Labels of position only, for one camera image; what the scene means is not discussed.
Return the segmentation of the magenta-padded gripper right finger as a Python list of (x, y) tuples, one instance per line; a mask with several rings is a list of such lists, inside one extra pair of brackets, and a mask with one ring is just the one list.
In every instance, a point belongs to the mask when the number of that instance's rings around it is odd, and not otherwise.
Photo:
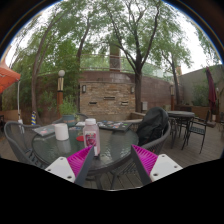
[(131, 155), (143, 185), (166, 177), (182, 169), (166, 154), (156, 155), (139, 146), (131, 146)]

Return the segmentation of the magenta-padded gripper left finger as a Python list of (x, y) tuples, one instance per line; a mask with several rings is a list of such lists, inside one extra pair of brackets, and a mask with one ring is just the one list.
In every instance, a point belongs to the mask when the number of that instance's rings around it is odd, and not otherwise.
[(93, 157), (94, 147), (88, 146), (68, 158), (59, 157), (46, 168), (46, 171), (75, 183), (78, 186), (82, 186), (85, 182)]

